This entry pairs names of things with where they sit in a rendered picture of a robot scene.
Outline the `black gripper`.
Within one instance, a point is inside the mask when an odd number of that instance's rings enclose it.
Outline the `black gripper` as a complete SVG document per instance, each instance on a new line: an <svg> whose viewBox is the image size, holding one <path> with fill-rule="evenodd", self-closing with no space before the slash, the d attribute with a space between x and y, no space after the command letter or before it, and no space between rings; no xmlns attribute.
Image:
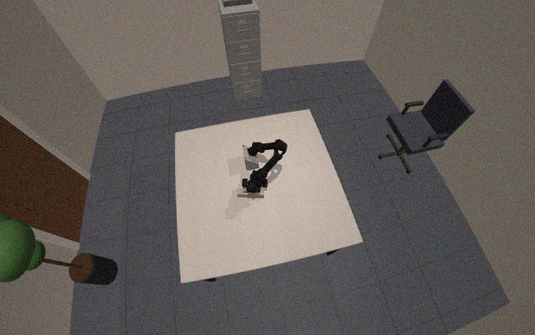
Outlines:
<svg viewBox="0 0 535 335"><path fill-rule="evenodd" d="M250 180L248 180L248 181L250 181ZM247 187L248 181L247 181L247 179L243 179L242 180L242 187ZM265 179L265 181L261 185L259 185L259 187L261 188L261 186L262 186L263 188L267 188L267 184L268 184L268 180Z"/></svg>

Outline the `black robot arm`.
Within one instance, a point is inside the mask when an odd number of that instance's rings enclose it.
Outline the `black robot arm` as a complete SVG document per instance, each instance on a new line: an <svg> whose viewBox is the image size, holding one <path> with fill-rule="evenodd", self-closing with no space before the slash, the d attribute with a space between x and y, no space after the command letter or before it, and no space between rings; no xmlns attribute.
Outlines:
<svg viewBox="0 0 535 335"><path fill-rule="evenodd" d="M257 153L264 153L265 150L274 150L273 157L266 163L263 168L253 170L250 174L250 181L247 184L246 191L250 193L258 193L261 191L259 185L261 185L267 178L268 172L274 167L274 165L282 159L283 154L286 153L288 145L282 140L278 139L275 142L261 143L253 142L250 148L247 148L248 154L255 156ZM280 154L279 151L282 151ZM259 180L259 181L258 181Z"/></svg>

